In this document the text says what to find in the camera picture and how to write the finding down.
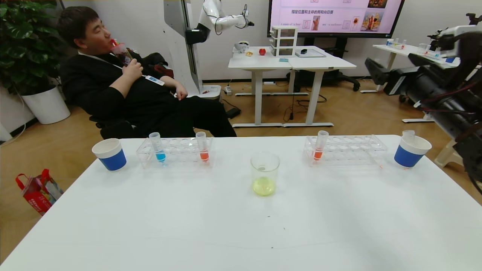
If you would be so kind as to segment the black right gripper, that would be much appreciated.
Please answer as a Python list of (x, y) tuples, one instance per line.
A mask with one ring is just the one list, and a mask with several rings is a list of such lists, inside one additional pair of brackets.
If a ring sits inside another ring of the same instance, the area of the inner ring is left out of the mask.
[(422, 108), (453, 108), (453, 98), (441, 97), (448, 92), (444, 84), (453, 67), (415, 53), (410, 53), (408, 59), (415, 67), (389, 70), (370, 57), (365, 67), (375, 84), (386, 84), (384, 93), (388, 96), (403, 96), (420, 102)]

